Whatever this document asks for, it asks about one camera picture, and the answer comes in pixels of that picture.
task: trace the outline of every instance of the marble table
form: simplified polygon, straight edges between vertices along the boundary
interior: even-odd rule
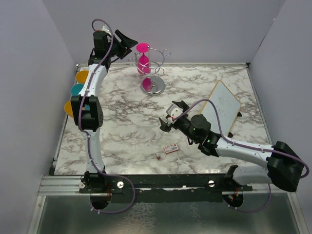
[[[177,130],[159,129],[158,117],[165,118],[171,101],[191,105],[207,98],[215,83],[222,80],[242,103],[231,132],[234,139],[268,144],[268,136],[244,65],[164,66],[166,90],[156,97],[140,90],[142,76],[130,65],[109,70],[99,94],[104,113],[100,131],[101,153],[109,174],[187,174],[224,173],[234,164],[246,162],[202,154],[188,145]],[[203,103],[190,116],[198,114]],[[179,151],[165,154],[163,148],[177,143]],[[86,168],[84,141],[74,120],[68,117],[58,155],[55,175],[82,175]]]

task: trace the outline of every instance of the gray wall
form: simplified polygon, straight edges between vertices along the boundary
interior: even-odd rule
[[[312,167],[312,1],[287,0],[251,63],[273,141],[287,142]],[[298,197],[312,233],[312,175]]]
[[[169,48],[167,61],[250,62],[284,1],[43,0],[76,63],[86,63],[93,48],[94,18]]]
[[[24,234],[75,64],[41,0],[5,1],[0,19],[0,233]]]

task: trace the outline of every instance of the marble surface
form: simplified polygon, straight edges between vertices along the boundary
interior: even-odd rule
[[[162,75],[165,92],[156,97],[140,90],[142,76],[133,66],[112,67],[99,94],[104,113],[100,131],[101,153],[109,174],[224,173],[233,165],[248,164],[237,159],[206,156],[196,145],[188,145],[177,130],[159,129],[171,101],[191,105],[207,98],[222,80],[242,103],[231,132],[234,139],[268,144],[263,120],[244,66],[168,66]],[[198,114],[203,103],[190,116]],[[179,151],[166,155],[163,148],[177,143]],[[68,117],[55,175],[82,175],[86,168],[84,141],[74,120]]]

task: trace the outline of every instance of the round metal base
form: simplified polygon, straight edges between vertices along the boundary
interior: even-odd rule
[[[141,90],[148,96],[157,96],[165,90],[165,82],[157,76],[145,78],[141,83]]]

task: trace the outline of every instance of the yellow cup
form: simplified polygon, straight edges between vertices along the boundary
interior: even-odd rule
[[[76,80],[80,84],[84,84],[87,80],[89,72],[88,71],[80,71],[76,74]]]
[[[68,102],[64,105],[64,111],[65,111],[71,118],[74,118],[73,109],[72,109],[72,104],[70,103],[70,101],[68,101]]]

